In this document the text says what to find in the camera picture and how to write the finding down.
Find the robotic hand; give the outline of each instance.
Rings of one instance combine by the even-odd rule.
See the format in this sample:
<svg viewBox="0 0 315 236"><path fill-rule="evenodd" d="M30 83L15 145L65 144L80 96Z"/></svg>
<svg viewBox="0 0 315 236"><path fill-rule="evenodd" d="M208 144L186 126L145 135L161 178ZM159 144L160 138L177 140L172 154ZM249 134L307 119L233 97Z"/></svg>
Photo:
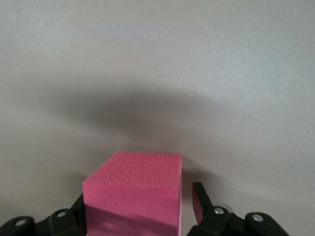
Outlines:
<svg viewBox="0 0 315 236"><path fill-rule="evenodd" d="M269 215L248 213L245 219L221 206L214 206L202 183L192 184L193 210L198 225L188 236L288 236ZM70 209L61 209L35 223L29 216L16 217L0 227L0 236L85 236L83 195Z"/></svg>

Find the pink sponge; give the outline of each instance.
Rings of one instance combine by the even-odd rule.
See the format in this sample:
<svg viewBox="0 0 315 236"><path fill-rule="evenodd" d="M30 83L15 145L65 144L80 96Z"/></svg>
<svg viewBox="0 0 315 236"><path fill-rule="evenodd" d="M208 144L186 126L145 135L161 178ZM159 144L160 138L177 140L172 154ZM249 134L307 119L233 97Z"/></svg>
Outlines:
<svg viewBox="0 0 315 236"><path fill-rule="evenodd" d="M113 155L83 182L89 236L178 236L178 154Z"/></svg>

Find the white wall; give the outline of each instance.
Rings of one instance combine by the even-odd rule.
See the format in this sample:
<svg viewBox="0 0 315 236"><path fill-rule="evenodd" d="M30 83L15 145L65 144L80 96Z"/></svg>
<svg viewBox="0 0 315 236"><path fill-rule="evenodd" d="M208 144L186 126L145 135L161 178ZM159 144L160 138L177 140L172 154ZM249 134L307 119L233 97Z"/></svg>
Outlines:
<svg viewBox="0 0 315 236"><path fill-rule="evenodd" d="M312 235L314 37L312 0L2 0L0 224L125 150L184 155L183 235L193 180Z"/></svg>

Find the bolt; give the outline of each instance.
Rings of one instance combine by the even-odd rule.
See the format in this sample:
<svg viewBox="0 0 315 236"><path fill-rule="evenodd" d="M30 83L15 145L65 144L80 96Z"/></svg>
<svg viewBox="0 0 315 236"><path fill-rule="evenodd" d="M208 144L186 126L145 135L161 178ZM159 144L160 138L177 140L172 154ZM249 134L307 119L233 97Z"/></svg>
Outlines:
<svg viewBox="0 0 315 236"><path fill-rule="evenodd" d="M26 220L19 220L18 222L15 223L15 226L21 226L26 223Z"/></svg>
<svg viewBox="0 0 315 236"><path fill-rule="evenodd" d="M252 218L253 218L255 221L257 221L257 222L261 222L261 221L264 220L264 218L262 218L262 216L261 216L261 215L258 215L258 214L252 215Z"/></svg>
<svg viewBox="0 0 315 236"><path fill-rule="evenodd" d="M222 214L224 214L224 210L222 208L220 208L220 207L216 207L215 208L215 213L217 215L222 215Z"/></svg>
<svg viewBox="0 0 315 236"><path fill-rule="evenodd" d="M65 216L65 211L61 211L57 214L58 218L63 217L63 216Z"/></svg>

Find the white surface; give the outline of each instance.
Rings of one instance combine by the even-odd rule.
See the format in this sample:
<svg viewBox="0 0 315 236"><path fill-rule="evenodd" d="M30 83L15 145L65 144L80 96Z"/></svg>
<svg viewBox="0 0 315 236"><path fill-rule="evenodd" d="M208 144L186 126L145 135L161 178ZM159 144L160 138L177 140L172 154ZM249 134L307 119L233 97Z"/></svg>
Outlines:
<svg viewBox="0 0 315 236"><path fill-rule="evenodd" d="M116 151L290 235L315 219L315 2L1 1L0 224L42 220Z"/></svg>

